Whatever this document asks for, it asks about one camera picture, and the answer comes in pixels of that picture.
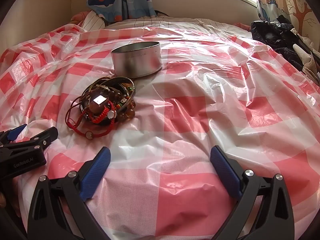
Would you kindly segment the left hand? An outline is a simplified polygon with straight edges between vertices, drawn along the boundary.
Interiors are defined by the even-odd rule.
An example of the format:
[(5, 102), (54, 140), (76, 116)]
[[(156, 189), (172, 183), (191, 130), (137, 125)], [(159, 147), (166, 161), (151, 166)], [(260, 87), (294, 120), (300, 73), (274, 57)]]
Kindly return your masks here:
[(1, 192), (1, 208), (5, 208), (7, 204), (10, 204), (16, 212), (16, 215), (21, 218), (21, 211), (18, 199), (18, 180), (11, 179), (1, 182), (1, 189), (5, 189), (5, 192)]

